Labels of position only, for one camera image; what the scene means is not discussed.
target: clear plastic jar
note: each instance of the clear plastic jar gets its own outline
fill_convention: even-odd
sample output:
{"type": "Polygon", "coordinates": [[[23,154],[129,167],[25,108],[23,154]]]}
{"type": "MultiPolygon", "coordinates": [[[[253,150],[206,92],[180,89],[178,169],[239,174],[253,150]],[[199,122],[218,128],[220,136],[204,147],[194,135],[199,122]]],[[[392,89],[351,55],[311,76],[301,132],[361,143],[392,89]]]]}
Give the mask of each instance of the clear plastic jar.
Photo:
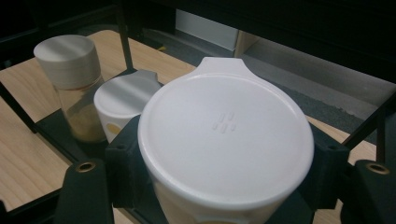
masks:
{"type": "Polygon", "coordinates": [[[58,93],[71,134],[85,143],[106,140],[93,103],[104,83],[93,41],[81,35],[55,36],[39,43],[34,54],[58,93]]]}

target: wooden surface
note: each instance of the wooden surface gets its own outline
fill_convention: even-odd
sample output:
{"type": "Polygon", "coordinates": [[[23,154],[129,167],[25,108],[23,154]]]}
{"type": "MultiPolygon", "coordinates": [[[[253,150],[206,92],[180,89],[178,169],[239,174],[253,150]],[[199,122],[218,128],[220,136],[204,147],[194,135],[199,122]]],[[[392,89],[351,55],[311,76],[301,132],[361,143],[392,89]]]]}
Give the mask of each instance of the wooden surface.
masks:
{"type": "MultiPolygon", "coordinates": [[[[125,70],[117,33],[102,31],[90,38],[95,42],[105,79],[125,70]]],[[[194,69],[192,65],[141,43],[130,40],[130,45],[134,68],[156,72],[161,83],[166,84],[194,69]]],[[[35,59],[0,71],[0,80],[34,121],[60,107],[56,92],[35,59]]],[[[0,108],[0,200],[9,211],[60,188],[70,163],[42,137],[31,133],[1,98],[0,108]]],[[[337,141],[347,138],[346,133],[308,119],[337,141]]],[[[351,162],[372,160],[374,154],[375,146],[362,143],[351,154],[351,162]]],[[[116,223],[132,223],[121,212],[115,210],[116,223]]],[[[337,210],[319,211],[315,223],[339,223],[338,213],[337,210]]]]}

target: granular contents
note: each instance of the granular contents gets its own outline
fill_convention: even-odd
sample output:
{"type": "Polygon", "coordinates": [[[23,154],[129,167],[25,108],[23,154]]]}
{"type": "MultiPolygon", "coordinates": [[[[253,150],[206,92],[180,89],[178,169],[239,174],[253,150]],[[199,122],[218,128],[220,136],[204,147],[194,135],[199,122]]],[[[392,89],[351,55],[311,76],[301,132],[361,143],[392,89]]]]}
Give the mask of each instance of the granular contents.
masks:
{"type": "Polygon", "coordinates": [[[100,142],[106,139],[94,104],[82,107],[69,117],[68,122],[72,134],[82,142],[100,142]]]}

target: white wall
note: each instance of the white wall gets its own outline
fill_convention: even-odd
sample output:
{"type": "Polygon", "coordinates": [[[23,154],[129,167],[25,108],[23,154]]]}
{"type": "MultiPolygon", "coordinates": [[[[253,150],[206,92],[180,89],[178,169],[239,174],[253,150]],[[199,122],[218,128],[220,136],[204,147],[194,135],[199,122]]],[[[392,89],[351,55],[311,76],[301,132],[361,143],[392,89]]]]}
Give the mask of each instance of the white wall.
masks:
{"type": "Polygon", "coordinates": [[[176,29],[234,51],[238,30],[215,21],[177,10],[176,29]]]}

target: jar lid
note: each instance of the jar lid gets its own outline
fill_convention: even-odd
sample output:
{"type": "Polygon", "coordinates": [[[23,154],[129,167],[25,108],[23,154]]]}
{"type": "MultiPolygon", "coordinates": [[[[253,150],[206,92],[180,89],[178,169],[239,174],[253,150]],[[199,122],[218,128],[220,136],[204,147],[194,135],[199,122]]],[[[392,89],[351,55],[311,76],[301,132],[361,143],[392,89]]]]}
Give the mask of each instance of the jar lid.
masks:
{"type": "Polygon", "coordinates": [[[151,173],[188,200],[248,209],[294,191],[314,152],[299,106],[240,59],[204,58],[146,105],[139,146],[151,173]]]}
{"type": "Polygon", "coordinates": [[[34,55],[52,84],[73,89],[93,83],[100,74],[92,40],[82,35],[60,35],[35,46],[34,55]]]}

